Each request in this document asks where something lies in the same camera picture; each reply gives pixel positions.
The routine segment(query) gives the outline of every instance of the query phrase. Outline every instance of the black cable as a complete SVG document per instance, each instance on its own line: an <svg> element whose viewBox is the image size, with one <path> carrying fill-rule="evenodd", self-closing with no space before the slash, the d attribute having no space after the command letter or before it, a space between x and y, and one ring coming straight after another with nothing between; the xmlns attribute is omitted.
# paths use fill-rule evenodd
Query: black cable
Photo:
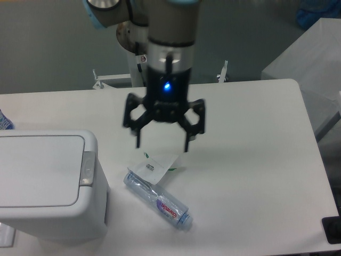
<svg viewBox="0 0 341 256"><path fill-rule="evenodd" d="M138 42L135 42L135 56L138 56L139 55L139 47L140 47L140 44ZM144 77L143 77L143 74L142 74L142 67L141 67L141 64L137 64L137 69L139 70L140 72L140 75L141 75L141 78L142 78L142 83L143 83L143 86L146 87L146 83L145 83L145 80L144 80Z"/></svg>

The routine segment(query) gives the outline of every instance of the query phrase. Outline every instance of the bottle cap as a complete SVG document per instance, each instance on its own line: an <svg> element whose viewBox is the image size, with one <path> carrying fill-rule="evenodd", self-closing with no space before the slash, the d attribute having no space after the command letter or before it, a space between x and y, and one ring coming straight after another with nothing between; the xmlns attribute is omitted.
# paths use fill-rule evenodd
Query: bottle cap
<svg viewBox="0 0 341 256"><path fill-rule="evenodd" d="M188 217L184 220L184 222L181 225L182 229L184 229L184 230L190 229L190 227L192 225L192 221L193 221L193 218L188 215Z"/></svg>

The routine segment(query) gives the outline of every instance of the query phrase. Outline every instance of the plastic water bottle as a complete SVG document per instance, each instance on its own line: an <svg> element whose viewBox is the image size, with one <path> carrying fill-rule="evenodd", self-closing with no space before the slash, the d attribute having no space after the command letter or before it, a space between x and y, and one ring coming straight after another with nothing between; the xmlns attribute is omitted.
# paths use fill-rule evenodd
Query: plastic water bottle
<svg viewBox="0 0 341 256"><path fill-rule="evenodd" d="M2 114L0 109L0 130L12 130L14 125L4 114Z"/></svg>
<svg viewBox="0 0 341 256"><path fill-rule="evenodd" d="M190 228L193 218L187 214L188 207L162 187L146 182L131 171L123 182L176 228Z"/></svg>

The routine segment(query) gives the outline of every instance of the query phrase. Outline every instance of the blue object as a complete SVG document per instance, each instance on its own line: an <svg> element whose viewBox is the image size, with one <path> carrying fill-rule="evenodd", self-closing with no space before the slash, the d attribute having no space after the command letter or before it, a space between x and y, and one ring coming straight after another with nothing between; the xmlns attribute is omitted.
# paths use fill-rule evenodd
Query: blue object
<svg viewBox="0 0 341 256"><path fill-rule="evenodd" d="M14 125L0 110L0 130L13 130Z"/></svg>
<svg viewBox="0 0 341 256"><path fill-rule="evenodd" d="M173 4L195 4L199 2L199 0L168 0Z"/></svg>
<svg viewBox="0 0 341 256"><path fill-rule="evenodd" d="M164 86L164 91L169 92L171 89L172 89L171 84L169 82L167 82Z"/></svg>
<svg viewBox="0 0 341 256"><path fill-rule="evenodd" d="M341 11L341 0L301 0L296 13L297 23L305 30L320 18L336 18Z"/></svg>
<svg viewBox="0 0 341 256"><path fill-rule="evenodd" d="M99 22L99 20L96 18L95 14L91 11L91 8L86 0L83 0L83 5L85 7L85 10L87 14L90 17L90 20L92 22L92 25L94 25L95 29L103 29L105 26L102 25L102 23Z"/></svg>
<svg viewBox="0 0 341 256"><path fill-rule="evenodd" d="M131 171L124 177L123 182L176 228L190 228L193 218L187 214L188 207L162 187L146 182ZM132 210L137 211L136 215L139 214L138 208L132 207Z"/></svg>

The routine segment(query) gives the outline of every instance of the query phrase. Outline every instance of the gray floor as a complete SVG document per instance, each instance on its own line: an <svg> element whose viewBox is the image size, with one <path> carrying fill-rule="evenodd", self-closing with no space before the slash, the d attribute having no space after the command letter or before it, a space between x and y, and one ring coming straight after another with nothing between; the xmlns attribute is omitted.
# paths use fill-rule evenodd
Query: gray floor
<svg viewBox="0 0 341 256"><path fill-rule="evenodd" d="M303 31L298 0L202 2L192 83L260 79ZM95 30L80 0L0 2L0 93L90 89L98 75L128 73L116 28Z"/></svg>

